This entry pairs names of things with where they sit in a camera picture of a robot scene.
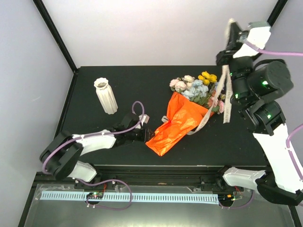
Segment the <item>orange wrapping paper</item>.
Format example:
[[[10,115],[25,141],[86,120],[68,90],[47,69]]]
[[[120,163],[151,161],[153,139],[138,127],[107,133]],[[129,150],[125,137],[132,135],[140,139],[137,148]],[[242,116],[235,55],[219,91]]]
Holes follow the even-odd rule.
[[[146,146],[158,156],[165,155],[187,133],[198,127],[208,109],[173,92],[167,108],[167,121],[155,131],[155,136]]]

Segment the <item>pastel artificial flower bunch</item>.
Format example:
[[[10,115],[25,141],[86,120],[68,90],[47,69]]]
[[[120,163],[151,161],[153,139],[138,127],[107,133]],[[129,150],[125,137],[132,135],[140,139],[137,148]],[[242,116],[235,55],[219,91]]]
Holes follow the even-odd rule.
[[[217,98],[214,97],[218,84],[215,74],[203,71],[197,78],[185,75],[182,78],[172,79],[169,87],[189,101],[207,109],[212,108],[214,113],[222,114],[225,108],[225,94],[219,93]]]

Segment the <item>white ribbed vase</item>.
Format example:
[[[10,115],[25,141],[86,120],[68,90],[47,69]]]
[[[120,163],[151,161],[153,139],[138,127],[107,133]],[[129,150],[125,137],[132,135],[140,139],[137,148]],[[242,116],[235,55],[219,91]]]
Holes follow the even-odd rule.
[[[98,78],[94,81],[97,97],[107,114],[114,114],[118,110],[117,102],[111,86],[106,78]]]

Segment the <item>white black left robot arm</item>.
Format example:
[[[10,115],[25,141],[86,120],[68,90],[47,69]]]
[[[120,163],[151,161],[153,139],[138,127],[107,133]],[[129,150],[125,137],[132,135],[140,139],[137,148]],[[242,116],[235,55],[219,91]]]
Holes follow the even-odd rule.
[[[102,178],[90,163],[79,161],[85,154],[112,149],[131,141],[148,142],[155,133],[147,126],[147,114],[127,114],[121,123],[102,131],[91,134],[71,134],[60,132],[48,147],[41,153],[39,159],[43,170],[56,180],[73,178],[85,181],[91,189],[101,185]]]

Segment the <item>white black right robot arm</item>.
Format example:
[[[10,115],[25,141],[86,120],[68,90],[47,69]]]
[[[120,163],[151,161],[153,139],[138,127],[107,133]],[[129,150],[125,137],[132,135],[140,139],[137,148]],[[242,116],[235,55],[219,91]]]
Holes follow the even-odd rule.
[[[258,63],[253,59],[265,52],[270,29],[267,22],[251,22],[247,30],[242,30],[230,19],[225,32],[226,47],[216,56],[216,64],[222,68],[216,92],[226,92],[223,121],[228,123],[232,105],[239,105],[241,118],[268,160],[268,170],[225,166],[215,185],[221,191],[231,186],[248,188],[268,202],[298,206],[303,201],[303,167],[277,103],[293,88],[291,75],[281,53],[276,59]]]

